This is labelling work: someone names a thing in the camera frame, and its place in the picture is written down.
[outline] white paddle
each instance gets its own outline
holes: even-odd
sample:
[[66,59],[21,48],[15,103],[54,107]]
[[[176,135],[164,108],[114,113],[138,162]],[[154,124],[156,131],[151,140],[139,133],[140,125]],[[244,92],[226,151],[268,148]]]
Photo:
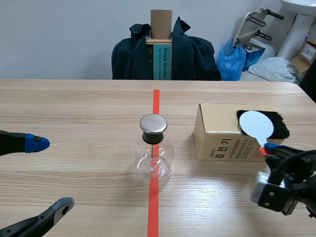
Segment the white paddle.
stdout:
[[256,138],[261,147],[268,142],[273,134],[274,126],[271,120],[261,112],[247,111],[239,118],[242,130],[250,137]]

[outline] glass jar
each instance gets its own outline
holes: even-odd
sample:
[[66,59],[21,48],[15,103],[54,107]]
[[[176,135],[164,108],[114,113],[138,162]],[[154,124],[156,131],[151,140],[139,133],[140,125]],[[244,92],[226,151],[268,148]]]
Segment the glass jar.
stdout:
[[167,121],[161,115],[149,114],[142,117],[140,127],[143,136],[134,147],[133,172],[145,182],[167,181],[173,169],[173,147],[164,138]]

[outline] metal lid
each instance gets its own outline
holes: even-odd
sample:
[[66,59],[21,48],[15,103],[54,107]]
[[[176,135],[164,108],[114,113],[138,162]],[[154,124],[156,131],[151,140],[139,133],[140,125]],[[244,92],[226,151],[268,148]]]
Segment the metal lid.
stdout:
[[161,115],[149,114],[142,117],[139,126],[145,133],[157,135],[167,129],[167,120]]

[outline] sink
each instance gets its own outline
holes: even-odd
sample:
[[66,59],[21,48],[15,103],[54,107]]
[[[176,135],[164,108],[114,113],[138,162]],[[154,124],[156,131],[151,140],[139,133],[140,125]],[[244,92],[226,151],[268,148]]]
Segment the sink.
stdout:
[[281,0],[281,3],[290,11],[316,16],[316,0]]
[[283,43],[278,57],[290,60],[295,57],[316,17],[316,0],[280,0],[282,5],[297,13],[295,22]]

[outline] cardboard box on floor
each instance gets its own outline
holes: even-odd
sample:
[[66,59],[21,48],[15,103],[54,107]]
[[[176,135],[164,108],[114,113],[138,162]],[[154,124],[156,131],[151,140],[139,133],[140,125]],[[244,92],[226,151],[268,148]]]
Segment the cardboard box on floor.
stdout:
[[303,46],[291,63],[300,72],[300,78],[303,79],[307,70],[316,58],[316,41],[304,41]]
[[172,10],[151,10],[152,39],[147,39],[147,52],[154,80],[171,80]]
[[193,131],[197,159],[264,161],[256,139],[242,134],[238,110],[274,111],[264,105],[199,104]]

